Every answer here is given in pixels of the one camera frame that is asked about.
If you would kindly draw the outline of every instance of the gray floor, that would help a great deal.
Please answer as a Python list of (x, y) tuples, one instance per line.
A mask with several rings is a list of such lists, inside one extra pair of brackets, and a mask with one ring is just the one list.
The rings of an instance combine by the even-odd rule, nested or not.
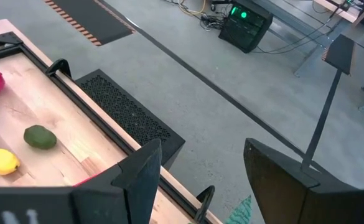
[[(306, 149), (334, 68), (318, 60), (315, 69), (296, 78), (292, 73), (305, 57), (299, 50), (282, 55), (243, 54), (218, 39), (218, 31), (205, 32), (198, 20), (161, 0), (107, 2)], [(201, 3), (190, 2), (189, 6), (198, 9)], [(286, 2), (280, 4), (313, 27), (319, 27), (320, 22), (300, 10), (323, 22), (327, 18), (304, 2), (296, 5), (298, 9)], [(75, 78), (102, 69), (180, 134), (186, 144), (170, 171), (193, 194), (215, 185), (210, 209), (221, 220), (252, 193), (243, 164), (245, 138), (256, 138), (299, 160), (140, 34), (95, 47), (43, 1), (35, 0), (25, 0), (23, 5), (0, 0), (0, 19), (13, 22), (52, 60), (67, 59)], [(364, 46), (364, 28), (347, 30), (347, 34)], [(285, 44), (267, 33), (260, 46), (271, 50)], [(363, 48), (357, 48), (355, 58), (352, 76), (341, 79), (315, 159), (341, 180), (364, 188), (364, 113), (357, 110), (364, 103), (360, 90), (364, 84)], [(253, 223), (263, 223), (257, 205)]]

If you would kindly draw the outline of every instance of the yellow lemon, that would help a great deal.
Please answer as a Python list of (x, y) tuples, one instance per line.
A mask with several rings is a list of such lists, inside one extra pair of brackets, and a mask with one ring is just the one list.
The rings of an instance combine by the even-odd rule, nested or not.
[(20, 166), (20, 161), (6, 149), (0, 149), (0, 175), (10, 174)]

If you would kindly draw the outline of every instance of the green avocado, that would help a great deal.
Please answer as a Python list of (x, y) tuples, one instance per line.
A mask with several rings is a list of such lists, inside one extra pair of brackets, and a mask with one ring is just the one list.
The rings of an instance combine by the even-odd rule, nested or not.
[(57, 142), (56, 135), (41, 125), (27, 128), (24, 131), (24, 140), (28, 145), (38, 149), (51, 149)]

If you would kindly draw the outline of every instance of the black vent grille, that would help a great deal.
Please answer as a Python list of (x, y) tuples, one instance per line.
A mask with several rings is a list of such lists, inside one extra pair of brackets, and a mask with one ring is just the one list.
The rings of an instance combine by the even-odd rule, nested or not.
[(161, 139), (163, 163), (184, 144), (179, 135), (101, 70), (78, 79), (77, 84), (141, 146)]

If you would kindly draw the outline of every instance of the wooden table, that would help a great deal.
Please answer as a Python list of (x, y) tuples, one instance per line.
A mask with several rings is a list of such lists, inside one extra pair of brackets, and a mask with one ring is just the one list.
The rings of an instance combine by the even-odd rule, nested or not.
[[(13, 32), (47, 65), (46, 57), (8, 20), (0, 20), (0, 34)], [(18, 171), (0, 176), (0, 186), (75, 185), (103, 172), (126, 157), (126, 154), (56, 87), (23, 54), (0, 59), (0, 72), (6, 87), (0, 93), (0, 148), (12, 151), (21, 161)], [(60, 78), (95, 110), (135, 150), (141, 146), (112, 120), (74, 82), (59, 73)], [(58, 144), (49, 151), (30, 148), (23, 140), (25, 128), (40, 124), (53, 131)], [(168, 171), (161, 176), (171, 183), (192, 205), (201, 203)], [(221, 221), (211, 212), (212, 223)], [(154, 202), (150, 223), (183, 223), (192, 221), (186, 212), (160, 187)]]
[[(330, 10), (331, 12), (334, 12), (334, 10), (337, 9), (337, 7), (335, 5), (333, 5), (331, 2), (328, 2), (326, 0), (314, 0), (314, 1), (317, 4), (320, 4), (321, 6)], [(335, 0), (335, 2), (340, 4), (340, 3), (343, 3), (343, 0)], [(353, 23), (354, 26), (357, 25), (364, 18), (364, 12), (359, 16), (360, 11), (359, 11), (359, 9), (357, 9), (355, 7), (350, 7), (348, 9), (348, 11), (343, 11), (342, 9), (338, 9), (338, 11), (335, 14), (339, 15), (340, 17)]]

